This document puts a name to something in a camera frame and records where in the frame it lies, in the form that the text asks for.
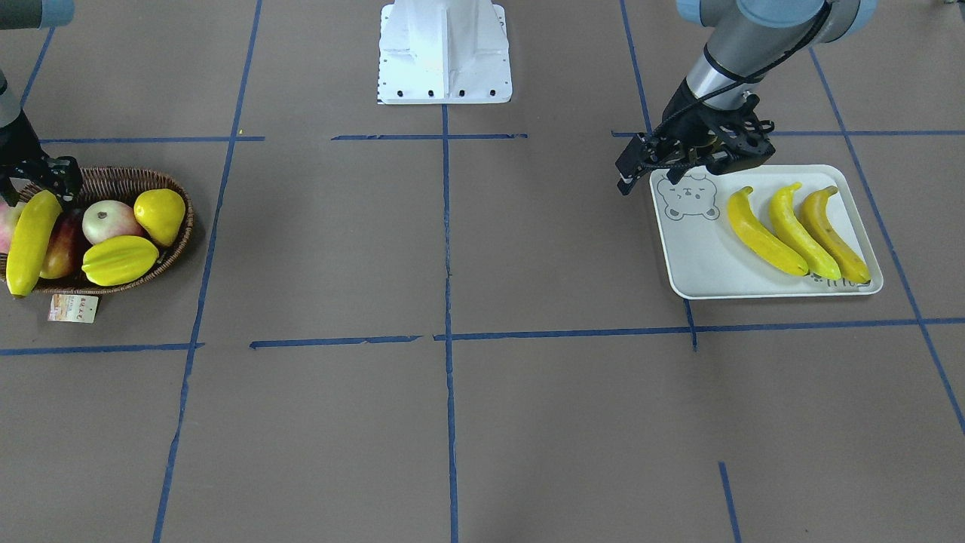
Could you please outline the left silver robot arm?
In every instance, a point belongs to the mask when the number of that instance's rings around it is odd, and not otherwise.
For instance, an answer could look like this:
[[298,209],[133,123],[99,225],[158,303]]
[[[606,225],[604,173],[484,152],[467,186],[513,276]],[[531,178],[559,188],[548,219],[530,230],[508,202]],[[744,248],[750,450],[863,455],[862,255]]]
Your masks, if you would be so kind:
[[711,34],[660,124],[635,134],[616,160],[620,193],[656,170],[678,183],[699,167],[723,176],[765,164],[775,148],[774,124],[755,113],[763,78],[803,49],[856,33],[876,9],[875,1],[679,1],[680,17]]

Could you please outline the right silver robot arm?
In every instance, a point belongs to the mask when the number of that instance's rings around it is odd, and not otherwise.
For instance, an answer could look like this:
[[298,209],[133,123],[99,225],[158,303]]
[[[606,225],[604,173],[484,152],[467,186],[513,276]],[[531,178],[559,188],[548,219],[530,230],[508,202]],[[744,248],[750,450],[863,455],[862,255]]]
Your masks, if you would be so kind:
[[[69,24],[74,16],[72,1],[3,1],[1,28],[52,29]],[[76,158],[51,157],[41,147],[20,96],[11,90],[6,75],[1,75],[1,190],[10,207],[20,202],[13,179],[51,190],[62,202],[78,196],[83,185]]]

